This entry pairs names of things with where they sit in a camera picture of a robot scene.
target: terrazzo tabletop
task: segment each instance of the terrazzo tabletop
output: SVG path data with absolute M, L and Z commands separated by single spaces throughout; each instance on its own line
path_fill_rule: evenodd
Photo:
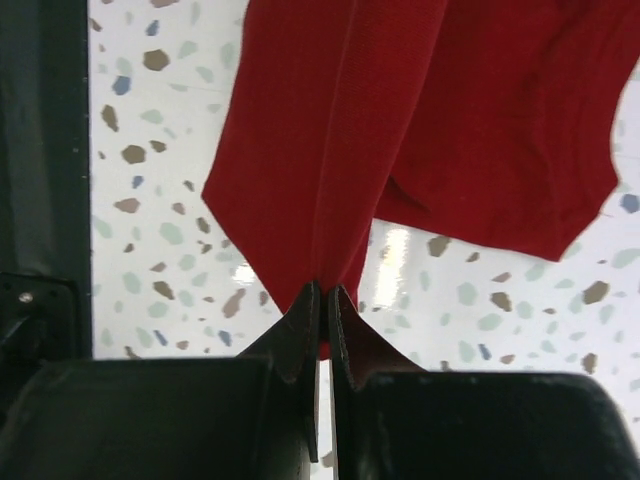
M 280 317 L 199 195 L 246 0 L 89 3 L 95 356 L 234 355 Z M 430 370 L 592 375 L 640 445 L 640 68 L 612 150 L 620 186 L 559 263 L 375 221 L 363 317 Z

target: terrazzo surface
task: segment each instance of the terrazzo surface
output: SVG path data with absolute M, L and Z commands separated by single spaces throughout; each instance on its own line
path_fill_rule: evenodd
M 234 355 L 280 316 L 199 196 L 245 6 L 90 0 L 98 358 Z M 362 315 L 428 369 L 593 375 L 640 444 L 640 68 L 612 150 L 620 187 L 557 264 L 375 221 Z M 322 370 L 314 479 L 332 478 Z

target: red towel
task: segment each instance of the red towel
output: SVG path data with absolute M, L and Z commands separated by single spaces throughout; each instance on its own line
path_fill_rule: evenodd
M 374 216 L 558 260 L 639 54 L 640 0 L 252 0 L 203 198 L 282 310 Z

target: blue speckle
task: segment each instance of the blue speckle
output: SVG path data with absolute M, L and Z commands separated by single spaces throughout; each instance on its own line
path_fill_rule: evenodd
M 231 335 L 229 334 L 229 332 L 220 330 L 218 332 L 218 336 L 220 337 L 220 340 L 222 340 L 222 343 L 224 343 L 227 347 L 231 346 Z
M 478 345 L 478 348 L 480 349 L 480 355 L 482 355 L 483 359 L 491 360 L 491 352 L 489 351 L 489 349 L 486 347 L 484 343 L 480 343 Z
M 158 34 L 159 25 L 160 25 L 160 22 L 158 22 L 157 20 L 154 20 L 153 22 L 151 22 L 146 30 L 147 35 L 150 37 L 155 37 Z
M 155 334 L 156 338 L 158 339 L 158 342 L 160 342 L 160 345 L 162 345 L 163 347 L 167 346 L 167 339 L 164 338 L 164 335 L 162 335 L 162 333 L 160 333 L 158 330 L 154 330 L 153 333 Z
M 636 213 L 640 210 L 640 199 L 637 195 L 626 193 L 620 200 L 620 206 L 624 208 L 628 213 Z
M 120 75 L 116 78 L 116 81 L 113 82 L 113 86 L 111 88 L 116 92 L 116 95 L 124 95 L 131 90 L 131 77 L 123 77 Z

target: bolt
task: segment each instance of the bolt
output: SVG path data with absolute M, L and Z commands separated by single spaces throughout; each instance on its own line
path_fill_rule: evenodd
M 22 303 L 31 303 L 33 302 L 33 295 L 29 292 L 23 292 L 18 296 L 18 300 Z

